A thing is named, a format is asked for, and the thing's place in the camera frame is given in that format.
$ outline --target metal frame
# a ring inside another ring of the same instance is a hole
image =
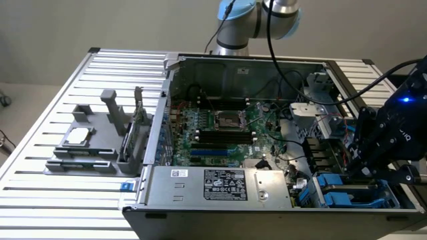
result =
[[[134,193],[120,194],[120,183],[130,178],[42,175],[45,159],[69,127],[74,104],[90,104],[106,111],[98,94],[117,89],[117,104],[133,111],[133,87],[144,87],[148,113],[154,113],[165,53],[100,49],[88,53],[46,106],[0,168],[0,239],[137,239],[121,211],[118,199],[134,199]],[[296,60],[333,60],[355,90],[379,76],[373,65],[361,60],[292,57]],[[361,98],[368,106],[380,107],[391,95],[385,80]]]

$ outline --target warning label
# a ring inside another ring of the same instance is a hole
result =
[[[204,170],[205,200],[246,201],[245,171],[242,170]]]

